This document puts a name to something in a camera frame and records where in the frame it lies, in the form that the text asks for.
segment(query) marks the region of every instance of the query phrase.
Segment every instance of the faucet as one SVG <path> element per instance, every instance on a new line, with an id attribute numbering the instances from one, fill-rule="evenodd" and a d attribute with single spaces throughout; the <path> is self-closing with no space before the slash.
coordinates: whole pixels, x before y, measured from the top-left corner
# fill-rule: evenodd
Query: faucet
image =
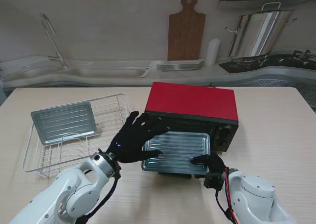
<path id="1" fill-rule="evenodd" d="M 52 62 L 60 62 L 60 64 L 63 66 L 65 70 L 69 69 L 67 61 L 65 60 L 61 52 L 58 50 L 57 45 L 52 37 L 52 35 L 55 35 L 56 33 L 51 22 L 49 21 L 48 17 L 45 14 L 41 14 L 41 24 L 43 25 L 49 40 L 53 44 L 56 51 L 56 55 L 57 55 L 57 57 L 48 56 L 48 59 Z"/>

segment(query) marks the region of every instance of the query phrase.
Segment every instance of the table surface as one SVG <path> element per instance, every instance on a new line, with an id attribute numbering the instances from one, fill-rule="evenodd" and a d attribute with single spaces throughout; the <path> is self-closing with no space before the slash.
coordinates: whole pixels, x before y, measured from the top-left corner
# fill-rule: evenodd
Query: table surface
<path id="1" fill-rule="evenodd" d="M 272 183 L 284 208 L 298 223 L 313 223 L 316 115 L 294 88 L 232 89 L 239 128 L 228 151 L 220 156 L 227 166 Z M 114 93 L 125 93 L 131 110 L 144 111 L 149 91 L 150 88 L 16 89 L 0 107 L 0 223 L 9 222 L 54 180 L 21 168 L 32 125 L 30 112 Z M 112 198 L 89 223 L 226 222 L 214 191 L 204 188 L 202 180 L 145 173 L 140 162 L 122 164 L 121 175 Z M 110 186 L 104 188 L 102 196 Z"/>

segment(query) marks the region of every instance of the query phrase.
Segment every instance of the gas stove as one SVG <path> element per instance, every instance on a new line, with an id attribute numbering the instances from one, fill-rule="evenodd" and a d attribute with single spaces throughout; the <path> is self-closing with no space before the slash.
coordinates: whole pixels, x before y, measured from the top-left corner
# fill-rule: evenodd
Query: gas stove
<path id="1" fill-rule="evenodd" d="M 293 54 L 275 54 L 246 59 L 232 59 L 231 62 L 219 64 L 229 73 L 248 72 L 269 66 L 284 66 L 316 70 L 316 55 L 309 50 L 304 53 L 295 50 Z"/>

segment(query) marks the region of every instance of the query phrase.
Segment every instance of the black glove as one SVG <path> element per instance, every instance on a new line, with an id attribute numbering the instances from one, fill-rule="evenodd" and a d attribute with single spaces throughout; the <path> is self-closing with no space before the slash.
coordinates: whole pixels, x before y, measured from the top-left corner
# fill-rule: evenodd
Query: black glove
<path id="1" fill-rule="evenodd" d="M 122 163 L 147 160 L 162 154 L 159 150 L 142 151 L 142 146 L 154 136 L 168 132 L 168 128 L 163 126 L 159 119 L 145 123 L 146 114 L 144 113 L 134 122 L 138 114 L 138 111 L 130 113 L 124 126 L 113 138 L 107 150 L 107 152 L 113 153 L 115 159 Z"/>
<path id="2" fill-rule="evenodd" d="M 207 165 L 211 173 L 223 173 L 226 166 L 216 153 L 210 155 L 196 156 L 190 159 L 192 164 Z"/>

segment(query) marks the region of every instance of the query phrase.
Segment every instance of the cutting board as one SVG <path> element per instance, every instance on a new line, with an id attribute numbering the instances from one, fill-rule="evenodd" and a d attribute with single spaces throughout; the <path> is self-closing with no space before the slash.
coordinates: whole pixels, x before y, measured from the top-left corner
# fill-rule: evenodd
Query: cutting board
<path id="1" fill-rule="evenodd" d="M 198 60 L 205 14 L 197 13 L 198 0 L 181 0 L 181 12 L 169 16 L 168 61 Z"/>

